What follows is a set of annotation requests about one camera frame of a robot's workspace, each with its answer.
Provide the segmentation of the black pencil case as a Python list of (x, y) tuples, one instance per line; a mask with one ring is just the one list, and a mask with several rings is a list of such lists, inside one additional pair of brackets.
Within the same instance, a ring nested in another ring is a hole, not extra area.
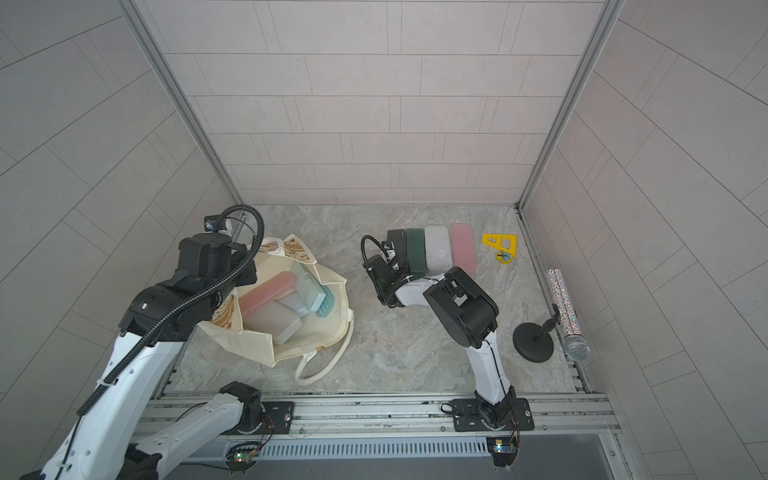
[(408, 266), (406, 231), (404, 229), (388, 230), (387, 241), (393, 248), (397, 268), (406, 269)]

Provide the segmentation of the dark green pencil case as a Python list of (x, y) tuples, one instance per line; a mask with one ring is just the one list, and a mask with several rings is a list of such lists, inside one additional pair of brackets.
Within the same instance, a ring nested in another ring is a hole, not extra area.
[(410, 273), (423, 277), (427, 274), (425, 231), (421, 228), (408, 228), (405, 236)]

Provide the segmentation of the translucent white pencil case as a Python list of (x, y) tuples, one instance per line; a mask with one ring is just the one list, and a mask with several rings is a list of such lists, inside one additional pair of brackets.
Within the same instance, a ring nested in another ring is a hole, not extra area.
[(268, 302), (243, 319), (249, 330), (269, 334), (276, 345), (284, 345), (303, 326), (302, 318), (277, 302)]

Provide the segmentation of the white grey pencil case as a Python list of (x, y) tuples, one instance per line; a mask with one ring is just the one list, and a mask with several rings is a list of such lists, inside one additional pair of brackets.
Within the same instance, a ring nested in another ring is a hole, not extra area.
[(428, 225), (424, 228), (427, 271), (442, 274), (453, 266), (449, 229), (445, 225)]

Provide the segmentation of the light teal pencil case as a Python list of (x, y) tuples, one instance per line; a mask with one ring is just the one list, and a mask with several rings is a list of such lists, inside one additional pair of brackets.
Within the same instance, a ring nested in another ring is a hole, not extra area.
[(322, 285), (301, 263), (295, 263), (291, 272), (296, 277), (296, 291), (308, 311), (320, 318), (328, 317), (335, 306), (335, 296), (331, 290)]

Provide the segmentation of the pink pencil case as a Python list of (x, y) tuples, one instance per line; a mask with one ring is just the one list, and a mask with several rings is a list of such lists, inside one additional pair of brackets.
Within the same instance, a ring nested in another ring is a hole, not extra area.
[(477, 257), (471, 226), (465, 223), (450, 227), (450, 241), (453, 265), (474, 276), (477, 271)]

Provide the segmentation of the floral canvas tote bag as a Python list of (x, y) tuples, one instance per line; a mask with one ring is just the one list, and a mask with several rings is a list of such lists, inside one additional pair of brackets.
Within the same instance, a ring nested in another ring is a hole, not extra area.
[[(336, 366), (351, 343), (354, 312), (349, 306), (347, 280), (319, 264), (310, 249), (295, 235), (285, 239), (264, 239), (254, 263), (257, 282), (235, 288), (214, 313), (213, 319), (202, 323), (200, 328), (224, 350), (268, 367), (298, 358), (300, 363), (295, 371), (295, 381), (302, 386), (319, 381)], [(320, 318), (308, 311), (296, 287), (293, 293), (272, 301), (295, 311), (303, 320), (303, 326), (289, 341), (276, 345), (271, 335), (244, 326), (239, 297), (282, 271), (291, 272), (295, 263), (305, 265), (322, 285), (331, 290), (335, 306), (328, 317)]]

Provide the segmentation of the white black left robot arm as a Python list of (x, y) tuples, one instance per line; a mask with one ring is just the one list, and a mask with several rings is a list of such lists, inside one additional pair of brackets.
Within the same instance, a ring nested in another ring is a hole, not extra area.
[(223, 433), (252, 433), (263, 423), (261, 394), (240, 382), (160, 432), (133, 441), (155, 387), (197, 325), (209, 322), (237, 286), (256, 281), (264, 233), (237, 244), (216, 225), (184, 239), (174, 276), (140, 292), (120, 323), (110, 363), (77, 420), (30, 479), (162, 479)]

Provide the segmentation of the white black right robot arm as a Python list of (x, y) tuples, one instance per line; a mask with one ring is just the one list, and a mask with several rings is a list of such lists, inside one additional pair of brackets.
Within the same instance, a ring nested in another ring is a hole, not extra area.
[(474, 416), (491, 430), (513, 424), (517, 397), (498, 354), (499, 308), (491, 297), (456, 266), (437, 277), (420, 277), (377, 255), (365, 257), (363, 267), (382, 305), (430, 307), (448, 335), (465, 349), (475, 378)]

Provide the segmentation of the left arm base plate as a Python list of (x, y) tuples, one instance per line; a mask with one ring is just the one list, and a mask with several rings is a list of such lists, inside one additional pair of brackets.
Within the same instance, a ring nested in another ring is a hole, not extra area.
[(295, 403), (289, 401), (266, 402), (260, 404), (261, 411), (254, 416), (247, 408), (241, 421), (232, 429), (224, 432), (224, 435), (286, 435), (290, 432)]

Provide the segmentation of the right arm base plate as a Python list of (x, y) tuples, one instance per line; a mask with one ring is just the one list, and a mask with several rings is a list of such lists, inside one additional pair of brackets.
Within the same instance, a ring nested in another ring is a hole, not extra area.
[(533, 431), (535, 424), (527, 399), (503, 400), (493, 406), (479, 398), (453, 399), (440, 406), (453, 420), (456, 432)]

